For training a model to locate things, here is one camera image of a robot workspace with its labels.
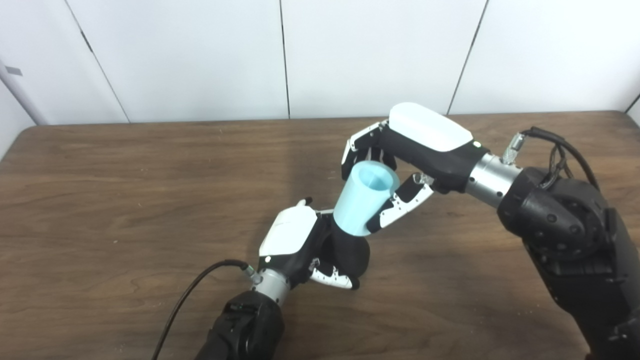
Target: light blue cup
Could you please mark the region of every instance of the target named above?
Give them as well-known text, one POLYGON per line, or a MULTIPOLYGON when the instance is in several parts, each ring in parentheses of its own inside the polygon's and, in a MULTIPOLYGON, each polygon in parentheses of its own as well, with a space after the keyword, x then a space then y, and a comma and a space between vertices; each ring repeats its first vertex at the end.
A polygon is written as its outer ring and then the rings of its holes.
POLYGON ((353 236, 370 232, 366 223, 400 186, 396 173, 377 161, 361 161, 353 166, 333 209, 335 223, 353 236))

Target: white wall panel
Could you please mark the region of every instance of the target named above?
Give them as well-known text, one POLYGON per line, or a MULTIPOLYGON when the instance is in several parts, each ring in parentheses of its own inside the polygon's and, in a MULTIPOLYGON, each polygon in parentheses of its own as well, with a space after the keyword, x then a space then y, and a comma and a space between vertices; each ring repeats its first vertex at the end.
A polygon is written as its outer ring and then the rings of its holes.
POLYGON ((640 126, 640 101, 636 101, 633 107, 631 107, 631 109, 629 109, 629 111, 627 112, 627 115, 634 119, 636 124, 640 126))
POLYGON ((490 0, 451 113, 624 111, 640 1, 490 0))
POLYGON ((0 58, 48 124, 126 122, 64 0, 0 0, 0 58))
POLYGON ((0 160, 9 149, 15 137, 34 122, 22 106, 0 81, 0 160))
POLYGON ((286 118, 278 0, 70 0, 133 122, 286 118))
POLYGON ((291 117, 446 113, 484 0, 282 0, 291 117))

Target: black arm segment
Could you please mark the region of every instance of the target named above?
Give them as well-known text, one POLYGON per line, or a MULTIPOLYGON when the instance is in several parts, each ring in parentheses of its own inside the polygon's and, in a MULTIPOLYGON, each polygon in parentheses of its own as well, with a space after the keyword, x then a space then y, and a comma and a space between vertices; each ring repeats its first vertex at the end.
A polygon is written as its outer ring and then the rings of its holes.
POLYGON ((618 212, 584 181, 538 188, 526 168, 498 207, 551 296, 570 313, 595 360, 640 359, 640 261, 618 212))
POLYGON ((280 306, 246 291, 227 302, 195 360, 270 360, 283 333, 280 306))

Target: wood grain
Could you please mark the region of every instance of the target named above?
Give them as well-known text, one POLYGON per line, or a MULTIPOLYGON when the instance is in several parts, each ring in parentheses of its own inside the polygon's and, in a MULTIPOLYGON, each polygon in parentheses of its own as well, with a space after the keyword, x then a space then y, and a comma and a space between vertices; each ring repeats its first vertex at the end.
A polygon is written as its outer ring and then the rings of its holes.
MULTIPOLYGON (((452 118, 495 152, 531 125, 565 135, 640 240, 640 130, 626 115, 452 118)), ((275 215, 298 199, 333 206, 344 143, 376 120, 28 129, 0 162, 0 358, 148 359, 198 272, 223 258, 255 263, 275 215)), ((518 163, 544 166, 548 150, 532 140, 518 163)), ((434 195, 369 241, 360 290, 306 284, 289 296, 277 359, 584 356, 519 239, 479 201, 434 195)), ((247 285, 237 270, 208 277, 161 357, 191 359, 247 285)))

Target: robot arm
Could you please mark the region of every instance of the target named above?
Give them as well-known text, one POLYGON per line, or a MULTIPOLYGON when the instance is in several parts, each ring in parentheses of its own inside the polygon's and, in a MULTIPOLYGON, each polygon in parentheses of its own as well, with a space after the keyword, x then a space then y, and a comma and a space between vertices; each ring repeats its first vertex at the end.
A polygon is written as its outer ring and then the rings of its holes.
POLYGON ((284 333, 281 307, 289 292, 309 279, 345 289, 358 279, 323 256, 332 246, 330 211, 314 211, 310 198, 281 211, 259 250, 251 288, 227 302, 195 360, 268 360, 284 333))
POLYGON ((408 203, 424 201, 428 195, 420 195, 427 190, 420 187, 425 184, 440 193, 469 193, 496 208, 504 227, 521 237, 552 298, 580 327, 593 359, 640 359, 636 247, 616 210, 600 194, 584 158, 563 138, 532 128, 516 134, 498 157, 455 122, 404 103, 392 108, 388 120, 348 140, 342 177, 346 179, 353 164, 366 158, 395 168, 394 157, 421 173, 405 181, 367 223, 370 231, 415 208, 408 203), (561 164, 550 164, 549 170, 516 166, 514 160, 527 137, 554 143, 552 158, 559 151, 561 164), (578 160, 589 183, 559 177, 561 169, 571 175, 565 150, 578 160))

